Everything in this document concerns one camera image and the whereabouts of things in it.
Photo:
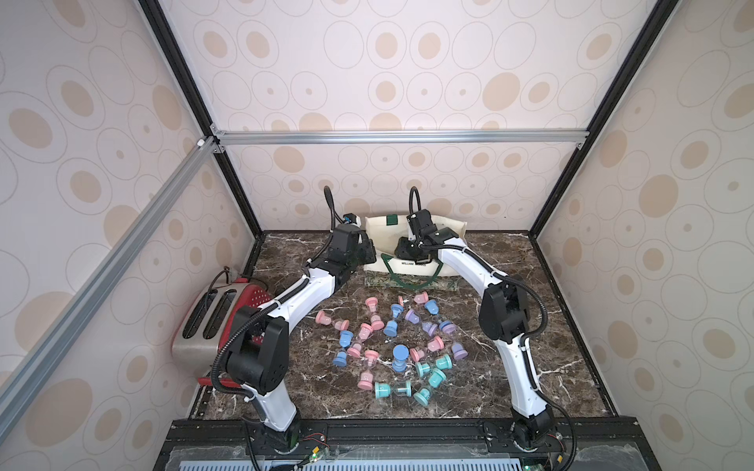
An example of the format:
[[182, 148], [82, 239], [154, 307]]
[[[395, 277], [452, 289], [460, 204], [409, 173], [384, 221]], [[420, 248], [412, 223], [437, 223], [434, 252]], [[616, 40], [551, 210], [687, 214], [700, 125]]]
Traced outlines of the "large blue purple hourglass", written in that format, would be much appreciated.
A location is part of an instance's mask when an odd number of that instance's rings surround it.
[[408, 367], [410, 351], [405, 345], [396, 345], [393, 349], [392, 369], [397, 373], [403, 373]]

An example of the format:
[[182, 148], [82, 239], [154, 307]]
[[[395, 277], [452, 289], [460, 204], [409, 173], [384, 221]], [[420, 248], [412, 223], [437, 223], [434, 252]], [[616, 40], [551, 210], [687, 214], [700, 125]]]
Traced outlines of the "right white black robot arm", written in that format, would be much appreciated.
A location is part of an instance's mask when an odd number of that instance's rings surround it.
[[543, 334], [549, 313], [540, 296], [525, 282], [494, 268], [450, 228], [440, 228], [421, 205], [418, 188], [410, 189], [408, 235], [396, 255], [417, 262], [436, 262], [455, 270], [481, 296], [478, 323], [494, 341], [509, 381], [512, 438], [519, 449], [535, 451], [555, 431], [555, 412], [567, 412], [540, 387], [530, 341]]

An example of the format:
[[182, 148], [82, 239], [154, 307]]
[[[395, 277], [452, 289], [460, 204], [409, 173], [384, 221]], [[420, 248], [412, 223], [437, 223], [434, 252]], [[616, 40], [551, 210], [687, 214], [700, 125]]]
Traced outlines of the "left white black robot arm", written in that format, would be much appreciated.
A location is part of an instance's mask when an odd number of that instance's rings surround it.
[[300, 414], [284, 382], [290, 333], [313, 308], [343, 288], [357, 268], [376, 261], [374, 244], [359, 227], [359, 218], [337, 213], [328, 186], [324, 195], [330, 213], [326, 243], [304, 262], [296, 284], [257, 308], [240, 309], [209, 373], [216, 391], [251, 398], [262, 425], [289, 449], [300, 430]]

